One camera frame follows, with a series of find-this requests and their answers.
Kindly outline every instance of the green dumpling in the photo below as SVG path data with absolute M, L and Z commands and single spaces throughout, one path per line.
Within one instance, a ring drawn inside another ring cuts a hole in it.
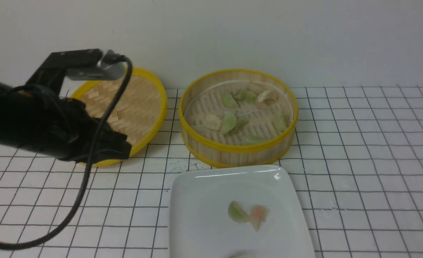
M 224 93 L 221 96 L 221 103 L 223 103 L 223 106 L 225 106 L 227 108 L 238 108 L 239 107 L 236 100 L 229 93 Z
M 230 130 L 236 127 L 237 118 L 234 113 L 230 111 L 224 111 L 223 123 L 221 124 L 221 133 L 228 134 Z

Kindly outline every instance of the black cable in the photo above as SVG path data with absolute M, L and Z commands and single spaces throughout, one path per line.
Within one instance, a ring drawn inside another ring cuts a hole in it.
M 84 170 L 84 177 L 82 178 L 81 188 L 79 189 L 79 192 L 76 196 L 76 201 L 74 202 L 70 212 L 68 213 L 67 217 L 50 233 L 24 243 L 18 243 L 18 244 L 10 244 L 10 243 L 3 243 L 0 242 L 0 249 L 2 250 L 22 250 L 22 249 L 28 249 L 33 248 L 38 245 L 44 244 L 47 241 L 51 240 L 53 237 L 58 235 L 73 219 L 74 215 L 77 212 L 77 209 L 79 208 L 79 205 L 82 202 L 82 199 L 84 198 L 84 193 L 86 191 L 87 183 L 89 182 L 90 178 L 90 171 L 92 168 L 92 160 L 95 152 L 95 147 L 97 146 L 97 139 L 100 137 L 101 130 L 103 128 L 103 125 L 108 120 L 110 114 L 113 112 L 113 109 L 115 108 L 116 104 L 118 104 L 119 99 L 121 98 L 122 94 L 124 93 L 125 89 L 127 88 L 127 85 L 130 81 L 130 78 L 132 76 L 132 62 L 130 62 L 130 59 L 128 59 L 125 56 L 120 56 L 118 58 L 118 62 L 126 62 L 127 63 L 127 72 L 125 74 L 125 77 L 121 83 L 121 86 L 119 87 L 118 91 L 113 97 L 113 100 L 111 101 L 108 108 L 105 110 L 105 113 L 103 114 L 102 118 L 100 119 L 100 122 L 97 126 L 97 129 L 95 130 L 94 137 L 92 138 L 92 142 L 90 143 L 90 149 L 89 149 L 89 156 L 87 157 L 87 163 L 86 168 Z

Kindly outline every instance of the white dumpling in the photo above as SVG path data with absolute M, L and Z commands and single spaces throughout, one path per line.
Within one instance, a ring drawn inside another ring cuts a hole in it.
M 263 102 L 266 100 L 276 100 L 277 93 L 272 90 L 264 90 L 261 94 L 258 95 L 258 102 Z
M 204 120 L 204 126 L 213 131 L 219 131 L 223 121 L 218 116 L 207 114 Z

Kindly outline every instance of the white tiled surface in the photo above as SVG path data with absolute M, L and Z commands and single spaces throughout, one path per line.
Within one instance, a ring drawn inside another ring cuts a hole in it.
M 317 257 L 423 258 L 423 88 L 293 91 L 297 141 L 276 164 L 290 172 Z M 166 258 L 172 181 L 210 168 L 182 145 L 181 93 L 167 91 L 167 120 L 146 148 L 97 169 L 64 232 L 0 258 Z M 0 240 L 31 240 L 56 227 L 83 170 L 0 146 Z

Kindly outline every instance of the bamboo steamer lid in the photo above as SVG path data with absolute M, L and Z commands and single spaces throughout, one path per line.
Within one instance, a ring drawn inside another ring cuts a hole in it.
M 79 87 L 72 98 L 86 104 L 89 116 L 101 118 L 122 79 L 89 81 Z M 162 126 L 167 113 L 167 94 L 161 81 L 151 72 L 134 68 L 124 94 L 108 118 L 110 127 L 127 135 L 132 145 L 130 156 L 145 147 Z M 94 167 L 113 165 L 121 160 L 105 160 Z

